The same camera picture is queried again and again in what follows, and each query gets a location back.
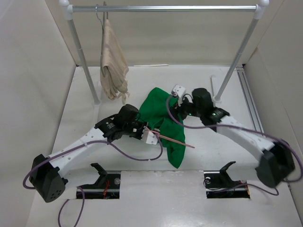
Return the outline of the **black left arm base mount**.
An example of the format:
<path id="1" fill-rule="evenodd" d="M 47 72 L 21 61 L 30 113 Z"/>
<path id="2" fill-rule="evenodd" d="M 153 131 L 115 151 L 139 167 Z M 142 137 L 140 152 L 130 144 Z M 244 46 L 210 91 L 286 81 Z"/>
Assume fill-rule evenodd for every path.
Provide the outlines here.
<path id="1" fill-rule="evenodd" d="M 90 164 L 94 168 L 93 173 L 97 173 L 93 177 L 92 183 L 86 183 L 80 186 L 84 191 L 85 199 L 111 200 L 119 199 L 121 171 L 106 171 L 100 164 Z"/>

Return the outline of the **pink wire hanger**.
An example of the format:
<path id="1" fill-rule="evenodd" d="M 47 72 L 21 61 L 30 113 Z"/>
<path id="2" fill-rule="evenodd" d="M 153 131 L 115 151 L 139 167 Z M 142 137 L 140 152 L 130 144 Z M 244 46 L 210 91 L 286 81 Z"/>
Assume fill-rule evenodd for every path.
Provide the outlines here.
<path id="1" fill-rule="evenodd" d="M 175 140 L 175 139 L 173 139 L 173 138 L 170 138 L 170 137 L 167 137 L 167 136 L 163 136 L 163 135 L 161 135 L 158 131 L 151 130 L 151 129 L 149 129 L 147 126 L 145 126 L 144 129 L 145 129 L 146 131 L 152 132 L 154 135 L 157 135 L 159 138 L 162 138 L 162 139 L 165 139 L 165 140 L 168 140 L 168 141 L 172 141 L 172 142 L 174 142 L 174 143 L 183 145 L 183 146 L 185 146 L 185 147 L 195 148 L 194 146 L 189 145 L 189 144 L 186 144 L 186 143 L 183 143 L 183 142 L 181 142 L 181 141 L 179 141 L 179 140 Z"/>

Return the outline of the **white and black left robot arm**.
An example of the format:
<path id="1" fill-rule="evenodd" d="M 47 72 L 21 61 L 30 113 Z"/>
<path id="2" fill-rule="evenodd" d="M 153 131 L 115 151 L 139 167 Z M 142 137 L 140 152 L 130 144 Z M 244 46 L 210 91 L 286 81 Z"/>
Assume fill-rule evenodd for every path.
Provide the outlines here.
<path id="1" fill-rule="evenodd" d="M 113 141 L 124 135 L 146 144 L 156 143 L 156 137 L 150 131 L 148 123 L 139 120 L 138 109 L 126 104 L 117 114 L 96 123 L 68 147 L 47 157 L 43 154 L 36 156 L 25 180 L 32 184 L 32 189 L 35 189 L 46 203 L 58 199 L 71 187 L 87 184 L 101 187 L 105 183 L 107 172 L 100 164 L 92 163 L 91 169 L 84 172 L 73 170 L 73 167 L 104 146 L 116 148 Z"/>

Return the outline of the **green t shirt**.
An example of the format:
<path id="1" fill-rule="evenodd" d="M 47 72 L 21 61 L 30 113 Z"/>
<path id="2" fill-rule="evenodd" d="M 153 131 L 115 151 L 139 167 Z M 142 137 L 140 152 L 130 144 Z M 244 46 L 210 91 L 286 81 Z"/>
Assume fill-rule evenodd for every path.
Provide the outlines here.
<path id="1" fill-rule="evenodd" d="M 184 128 L 176 124 L 169 116 L 166 109 L 166 100 L 169 94 L 155 87 L 140 106 L 141 120 L 148 122 L 152 129 L 158 129 L 160 134 L 179 142 L 185 143 Z M 167 149 L 168 161 L 179 168 L 184 158 L 186 147 L 172 141 L 161 139 L 163 147 Z"/>

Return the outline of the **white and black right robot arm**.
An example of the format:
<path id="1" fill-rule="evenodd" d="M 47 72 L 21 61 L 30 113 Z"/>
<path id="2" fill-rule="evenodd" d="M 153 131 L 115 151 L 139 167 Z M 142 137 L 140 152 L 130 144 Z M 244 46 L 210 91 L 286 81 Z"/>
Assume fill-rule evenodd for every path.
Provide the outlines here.
<path id="1" fill-rule="evenodd" d="M 210 128 L 248 151 L 257 161 L 251 166 L 233 166 L 235 161 L 224 165 L 220 170 L 206 173 L 211 187 L 228 188 L 241 181 L 259 180 L 269 188 L 277 187 L 295 170 L 293 153 L 289 145 L 269 135 L 243 127 L 226 110 L 213 104 L 210 93 L 205 88 L 192 91 L 192 100 L 185 95 L 185 88 L 176 85 L 171 94 L 180 99 L 169 108 L 172 119 L 178 123 L 187 116 L 201 120 L 201 129 Z"/>

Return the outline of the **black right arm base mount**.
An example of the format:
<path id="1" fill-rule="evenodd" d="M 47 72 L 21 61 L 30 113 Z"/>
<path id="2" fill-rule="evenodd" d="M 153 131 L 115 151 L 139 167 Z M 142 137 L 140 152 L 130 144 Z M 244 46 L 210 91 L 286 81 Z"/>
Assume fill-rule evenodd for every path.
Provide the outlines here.
<path id="1" fill-rule="evenodd" d="M 235 161 L 224 165 L 220 170 L 204 171 L 203 185 L 208 199 L 249 199 L 250 194 L 247 186 L 233 187 L 242 184 L 241 181 L 233 181 L 227 174 L 228 168 Z"/>

